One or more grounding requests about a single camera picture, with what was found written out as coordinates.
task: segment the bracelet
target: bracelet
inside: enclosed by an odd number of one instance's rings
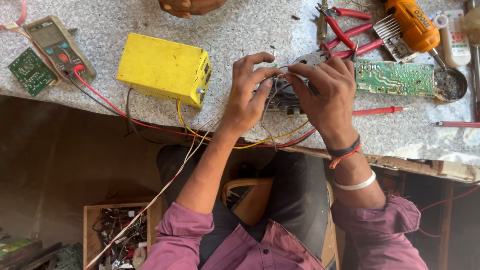
[[[359,137],[357,138],[357,140],[353,143],[353,145],[349,148],[346,148],[346,149],[341,149],[341,150],[328,150],[328,153],[332,156],[335,156],[335,157],[341,157],[341,156],[344,156],[344,155],[348,155],[349,153],[353,152],[354,149],[356,149],[360,144],[360,134],[359,134]]]
[[[335,169],[336,165],[340,162],[340,160],[346,159],[346,158],[348,158],[349,156],[351,156],[351,155],[353,155],[353,154],[355,154],[355,153],[358,153],[358,150],[360,149],[360,147],[361,147],[361,141],[360,141],[360,136],[359,136],[357,147],[356,147],[355,149],[353,149],[350,153],[348,153],[348,154],[346,154],[346,155],[344,155],[344,156],[340,156],[340,157],[336,157],[336,156],[330,154],[330,156],[332,157],[332,160],[333,160],[332,163],[330,163],[330,166],[329,166],[330,169]]]
[[[365,181],[363,183],[355,184],[355,185],[340,185],[334,179],[335,186],[340,188],[340,189],[343,189],[343,190],[357,190],[357,189],[364,188],[364,187],[370,185],[371,183],[373,183],[375,181],[375,178],[376,178],[375,172],[371,169],[370,169],[370,171],[372,171],[372,176],[370,176],[370,178],[367,179],[367,181]]]

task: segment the workbench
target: workbench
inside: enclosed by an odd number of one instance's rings
[[[367,11],[375,23],[384,17],[384,7],[372,0]],[[260,51],[276,56],[272,66],[292,63],[300,55],[318,50],[316,0],[229,0],[222,8],[205,16],[185,20],[162,12],[156,0],[27,0],[26,23],[51,14],[60,18],[67,28],[78,28],[76,43],[96,68],[97,76],[87,80],[90,85],[125,111],[128,87],[115,79],[123,47],[129,32],[184,43],[207,50],[213,75],[202,110],[181,106],[186,124],[198,128],[226,106],[231,86],[232,64],[237,59]],[[419,1],[418,5],[430,18],[442,9],[466,8],[453,0]],[[0,20],[15,21],[20,15],[20,1],[0,0]],[[344,3],[338,7],[356,9]],[[291,18],[295,15],[300,20]],[[338,17],[343,30],[363,24],[358,19]],[[329,29],[327,41],[334,33]],[[375,40],[373,30],[361,36],[360,45]],[[7,66],[27,47],[23,36],[0,31],[0,94],[31,98],[10,73]],[[343,44],[334,51],[345,50]],[[392,58],[383,49],[377,49],[359,58],[387,60]],[[414,62],[433,63],[428,54]],[[413,107],[413,110],[394,114],[354,116],[353,123],[363,142],[365,153],[378,156],[396,156],[409,159],[450,160],[480,166],[480,130],[473,128],[433,127],[437,121],[474,121],[472,74],[467,67],[460,68],[466,75],[467,94],[455,103],[440,105],[432,99],[381,94],[358,94],[354,110],[394,106]],[[105,113],[104,108],[86,97],[72,85],[62,83],[44,89],[34,99]],[[132,116],[145,122],[166,126],[182,126],[175,103],[132,92]],[[273,136],[288,133],[307,120],[306,116],[288,117],[285,112],[268,112],[265,126]],[[279,139],[284,143],[300,137],[312,129],[310,124],[290,137]],[[260,124],[244,135],[246,140],[258,141],[268,137]],[[318,133],[300,146],[324,148]]]

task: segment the orange cordless screwdriver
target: orange cordless screwdriver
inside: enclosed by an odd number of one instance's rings
[[[402,29],[402,37],[414,51],[429,52],[446,69],[435,49],[440,32],[415,4],[415,0],[381,0],[387,13],[393,15]]]

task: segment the yellow power supply box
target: yellow power supply box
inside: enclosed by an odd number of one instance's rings
[[[135,33],[128,35],[117,80],[139,93],[201,108],[212,76],[205,50]]]

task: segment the hand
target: hand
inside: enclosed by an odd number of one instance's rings
[[[179,18],[190,19],[191,15],[205,15],[222,7],[227,0],[158,0],[158,2],[163,11]]]
[[[217,134],[230,136],[235,141],[260,119],[265,100],[270,93],[273,81],[269,78],[284,72],[278,68],[261,67],[253,71],[253,65],[271,63],[275,56],[266,52],[247,55],[233,63],[233,82],[227,109]],[[253,89],[258,86],[255,95]]]
[[[318,130],[326,147],[330,150],[351,147],[358,138],[352,125],[356,89],[353,62],[343,62],[335,56],[318,65],[291,65],[288,70],[308,78],[318,89],[319,94],[316,95],[297,76],[286,76],[308,120]]]

